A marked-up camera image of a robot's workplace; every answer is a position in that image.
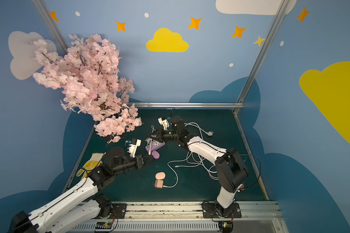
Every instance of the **metal rail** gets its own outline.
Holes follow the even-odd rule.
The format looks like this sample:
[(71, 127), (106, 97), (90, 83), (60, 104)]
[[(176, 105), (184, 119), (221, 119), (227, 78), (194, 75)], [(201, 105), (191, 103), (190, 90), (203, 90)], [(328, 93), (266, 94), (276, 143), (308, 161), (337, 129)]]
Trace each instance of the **metal rail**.
[[(243, 86), (243, 89), (240, 92), (240, 95), (238, 96), (237, 102), (243, 103), (245, 100), (245, 97), (247, 95), (247, 92), (249, 91), (250, 87), (253, 84), (253, 81), (258, 73), (259, 68), (261, 67), (261, 64), (263, 63), (263, 60), (268, 52), (268, 49), (270, 48), (272, 41), (275, 38), (275, 35), (277, 31), (279, 30), (279, 27), (281, 25), (281, 22), (284, 19), (285, 16), (285, 10), (288, 6), (290, 0), (282, 0), (276, 15), (274, 17), (274, 20), (271, 23), (271, 26), (267, 32), (266, 39), (263, 42), (263, 45), (261, 49), (259, 50), (258, 56), (254, 62), (254, 65), (252, 67), (252, 70)], [(239, 108), (235, 108), (233, 111), (237, 113)]]
[(62, 53), (66, 54), (66, 50), (69, 46), (67, 45), (51, 14), (49, 13), (46, 3), (43, 0), (32, 0), (32, 2), (37, 8), (40, 16), (44, 20), (44, 23), (48, 27), (57, 44), (60, 46)]
[(152, 103), (152, 102), (130, 102), (137, 108), (242, 108), (243, 103)]

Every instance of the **pink cherry blossom branch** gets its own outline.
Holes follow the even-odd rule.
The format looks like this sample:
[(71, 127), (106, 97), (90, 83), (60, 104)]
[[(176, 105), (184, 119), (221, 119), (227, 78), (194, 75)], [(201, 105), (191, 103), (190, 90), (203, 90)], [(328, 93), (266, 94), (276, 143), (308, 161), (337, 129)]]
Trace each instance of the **pink cherry blossom branch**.
[(98, 34), (90, 35), (85, 41), (76, 35), (69, 36), (75, 41), (64, 57), (56, 52), (47, 53), (45, 40), (33, 42), (38, 48), (36, 59), (44, 65), (33, 77), (47, 88), (63, 88), (65, 98), (61, 106), (72, 111), (78, 107), (78, 113), (92, 115), (99, 121), (94, 126), (97, 134), (113, 136), (109, 142), (117, 142), (124, 132), (142, 124), (134, 104), (126, 105), (128, 92), (135, 91), (133, 81), (118, 79), (119, 51), (109, 40), (102, 40)]

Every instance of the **blue cloud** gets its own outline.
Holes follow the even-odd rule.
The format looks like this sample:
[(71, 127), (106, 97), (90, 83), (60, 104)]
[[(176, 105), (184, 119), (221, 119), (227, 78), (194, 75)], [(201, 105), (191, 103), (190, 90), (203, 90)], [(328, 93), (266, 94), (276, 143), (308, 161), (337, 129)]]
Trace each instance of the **blue cloud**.
[(222, 91), (200, 91), (194, 94), (189, 102), (193, 103), (235, 103), (246, 82), (247, 77), (228, 84)]
[(91, 115), (72, 112), (67, 120), (63, 136), (63, 172), (52, 182), (49, 189), (16, 193), (0, 199), (0, 233), (9, 230), (11, 218), (20, 211), (26, 213), (50, 202), (62, 192), (74, 165), (84, 147), (93, 126)]
[(252, 153), (262, 163), (268, 196), (278, 202), (289, 232), (349, 233), (350, 226), (340, 208), (312, 172), (287, 155), (264, 153), (261, 138), (253, 128), (261, 105), (256, 81), (244, 102), (238, 117)]

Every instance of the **yellow dotted glove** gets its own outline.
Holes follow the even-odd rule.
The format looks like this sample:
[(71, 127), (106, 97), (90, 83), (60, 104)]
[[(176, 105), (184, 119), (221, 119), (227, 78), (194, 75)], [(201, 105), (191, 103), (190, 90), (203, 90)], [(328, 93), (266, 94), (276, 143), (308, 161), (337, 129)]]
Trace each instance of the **yellow dotted glove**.
[[(97, 167), (98, 165), (102, 164), (103, 162), (101, 161), (101, 158), (104, 156), (103, 153), (93, 153), (89, 161), (87, 161), (84, 165), (83, 168), (89, 171)], [(87, 173), (85, 173), (85, 170), (80, 169), (77, 173), (76, 176), (81, 176), (83, 174), (83, 178), (87, 176)]]

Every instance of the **power strip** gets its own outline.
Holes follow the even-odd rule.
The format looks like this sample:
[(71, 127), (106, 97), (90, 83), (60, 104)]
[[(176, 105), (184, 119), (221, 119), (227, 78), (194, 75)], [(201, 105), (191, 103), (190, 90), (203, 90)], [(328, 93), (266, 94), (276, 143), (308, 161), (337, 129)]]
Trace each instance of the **power strip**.
[(145, 149), (147, 150), (147, 152), (149, 153), (149, 148), (150, 148), (150, 152), (152, 151), (156, 151), (157, 149), (163, 147), (166, 143), (164, 142), (157, 142), (156, 140), (152, 140), (152, 143), (151, 143), (151, 148), (150, 148), (150, 145), (147, 145), (145, 147)]

